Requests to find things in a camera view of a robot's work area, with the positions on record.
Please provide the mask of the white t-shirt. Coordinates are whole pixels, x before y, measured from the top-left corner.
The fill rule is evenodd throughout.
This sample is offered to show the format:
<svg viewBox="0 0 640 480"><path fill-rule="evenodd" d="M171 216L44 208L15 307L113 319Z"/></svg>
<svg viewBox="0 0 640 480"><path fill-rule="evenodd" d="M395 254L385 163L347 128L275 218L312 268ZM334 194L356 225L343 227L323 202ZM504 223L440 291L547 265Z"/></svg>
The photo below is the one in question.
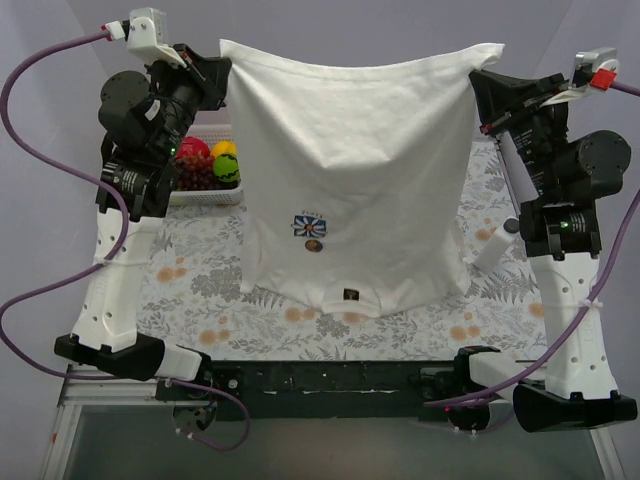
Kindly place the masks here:
<svg viewBox="0 0 640 480"><path fill-rule="evenodd" d="M298 302L336 288L375 317L470 285L457 213L476 103L469 74L500 43L373 67L283 58L223 40L247 208L241 290ZM320 241L319 253L305 249Z"/></svg>

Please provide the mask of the round painted brooch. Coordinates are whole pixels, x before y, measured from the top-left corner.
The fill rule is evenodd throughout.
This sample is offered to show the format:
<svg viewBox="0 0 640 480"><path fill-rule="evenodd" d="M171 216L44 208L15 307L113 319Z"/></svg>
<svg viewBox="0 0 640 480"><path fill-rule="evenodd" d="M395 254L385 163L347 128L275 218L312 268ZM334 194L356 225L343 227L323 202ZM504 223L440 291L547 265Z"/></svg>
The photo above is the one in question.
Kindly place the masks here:
<svg viewBox="0 0 640 480"><path fill-rule="evenodd" d="M305 249L309 252L319 253L324 249L324 246L320 241L316 239L310 239L305 242Z"/></svg>

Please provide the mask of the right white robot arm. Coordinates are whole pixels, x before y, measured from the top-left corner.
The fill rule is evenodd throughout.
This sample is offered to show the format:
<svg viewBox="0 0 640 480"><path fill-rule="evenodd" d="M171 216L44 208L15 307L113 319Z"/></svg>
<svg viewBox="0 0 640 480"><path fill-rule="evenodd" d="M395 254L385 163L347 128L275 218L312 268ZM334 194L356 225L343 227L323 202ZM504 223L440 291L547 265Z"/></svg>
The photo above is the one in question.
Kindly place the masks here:
<svg viewBox="0 0 640 480"><path fill-rule="evenodd" d="M465 347L425 391L430 409L507 400L528 432L594 429L633 421L634 399L613 377L598 296L613 263L602 260L596 203L619 193L630 165L627 141L610 130L567 137L569 82L560 74L519 79L470 74L481 130L508 136L536 197L521 204L519 231L541 296L546 351L519 368L499 350Z"/></svg>

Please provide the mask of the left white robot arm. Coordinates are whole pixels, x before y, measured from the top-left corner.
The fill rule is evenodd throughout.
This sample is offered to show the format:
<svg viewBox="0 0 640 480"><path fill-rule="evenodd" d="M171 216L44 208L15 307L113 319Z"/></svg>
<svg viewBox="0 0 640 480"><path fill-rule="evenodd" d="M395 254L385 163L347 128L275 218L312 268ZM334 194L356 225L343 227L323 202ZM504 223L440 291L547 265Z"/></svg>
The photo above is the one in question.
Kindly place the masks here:
<svg viewBox="0 0 640 480"><path fill-rule="evenodd" d="M118 72L101 89L98 271L77 322L56 339L54 352L120 378L177 379L188 398L200 400L213 386L209 356L144 335L136 323L146 264L178 183L176 154L197 113L223 107L232 66L185 44L176 50L178 64L147 61L144 72Z"/></svg>

